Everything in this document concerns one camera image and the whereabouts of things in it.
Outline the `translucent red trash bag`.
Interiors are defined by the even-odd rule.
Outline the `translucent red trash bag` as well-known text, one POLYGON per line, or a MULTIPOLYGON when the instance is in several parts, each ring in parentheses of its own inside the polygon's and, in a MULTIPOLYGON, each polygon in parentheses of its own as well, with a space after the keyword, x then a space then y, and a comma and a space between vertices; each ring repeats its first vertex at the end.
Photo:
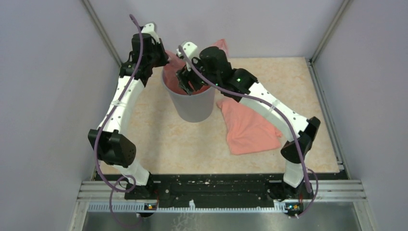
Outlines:
MULTIPOLYGON (((217 46, 219 49, 223 50, 226 55, 229 55, 229 51, 228 51, 228 45, 226 42, 226 39, 220 39, 218 41, 216 41, 215 43, 213 43, 211 46, 217 46)), ((176 56, 176 54, 174 54, 171 51, 167 51, 165 50, 165 52, 167 53, 168 57, 169 57, 169 63, 166 64, 163 67, 163 72, 164 72, 164 77, 163 77, 163 81, 164 84, 173 92, 177 93, 177 94, 181 94, 181 95, 188 95, 182 88, 180 88, 179 86, 179 80, 176 76, 176 72, 183 68, 184 65, 186 64, 184 61, 182 61, 180 58, 178 58, 176 56)), ((192 95, 195 94, 199 94, 202 93, 204 91, 206 91, 207 89, 209 89, 210 86, 201 86, 199 88, 198 91, 194 91, 192 93, 192 95)))

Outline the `grey plastic trash bin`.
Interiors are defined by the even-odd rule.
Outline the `grey plastic trash bin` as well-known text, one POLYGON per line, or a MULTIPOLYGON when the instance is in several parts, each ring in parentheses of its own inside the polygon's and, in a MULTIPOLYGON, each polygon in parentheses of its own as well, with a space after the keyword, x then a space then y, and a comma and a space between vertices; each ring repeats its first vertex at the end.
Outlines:
POLYGON ((171 91, 163 81, 164 72, 162 70, 162 84, 169 93, 172 103, 183 120, 191 123, 198 123, 209 118, 213 111, 215 101, 215 89, 210 87, 206 91, 195 95, 181 95, 171 91))

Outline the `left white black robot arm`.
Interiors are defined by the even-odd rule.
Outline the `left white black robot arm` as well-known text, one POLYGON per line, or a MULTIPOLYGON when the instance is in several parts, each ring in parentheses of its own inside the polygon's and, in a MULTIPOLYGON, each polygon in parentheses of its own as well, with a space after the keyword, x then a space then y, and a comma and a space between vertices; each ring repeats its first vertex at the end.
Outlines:
POLYGON ((108 112, 97 129, 89 130, 88 140, 96 155, 96 164, 104 162, 119 170, 136 185, 136 193, 148 199, 154 193, 153 184, 148 182, 150 173, 136 159, 136 145, 125 133, 137 98, 145 89, 153 69, 168 63, 168 55, 155 32, 135 34, 131 42, 132 51, 120 67, 108 112))

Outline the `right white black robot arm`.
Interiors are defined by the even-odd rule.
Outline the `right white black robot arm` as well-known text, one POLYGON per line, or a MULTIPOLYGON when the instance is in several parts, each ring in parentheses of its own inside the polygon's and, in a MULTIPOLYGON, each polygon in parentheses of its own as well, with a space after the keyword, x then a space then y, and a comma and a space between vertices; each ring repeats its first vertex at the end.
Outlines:
POLYGON ((280 151, 285 159, 283 194, 295 198, 302 191, 302 182, 307 192, 311 192, 305 157, 312 148, 321 121, 315 116, 306 118, 286 106, 252 73, 233 68, 226 53, 216 46, 200 51, 195 44, 187 42, 178 46, 177 57, 186 62, 177 72, 177 78, 187 94, 191 95, 201 86, 211 86, 254 110, 284 135, 287 141, 280 151))

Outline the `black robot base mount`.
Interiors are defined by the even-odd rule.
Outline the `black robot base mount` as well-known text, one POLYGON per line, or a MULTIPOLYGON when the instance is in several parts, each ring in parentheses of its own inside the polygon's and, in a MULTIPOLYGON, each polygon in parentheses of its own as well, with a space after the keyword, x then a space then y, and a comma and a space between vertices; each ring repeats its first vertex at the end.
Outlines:
POLYGON ((160 208, 273 207, 274 201, 310 199, 305 185, 294 189, 283 174, 152 174, 147 186, 126 192, 126 200, 155 200, 160 208))

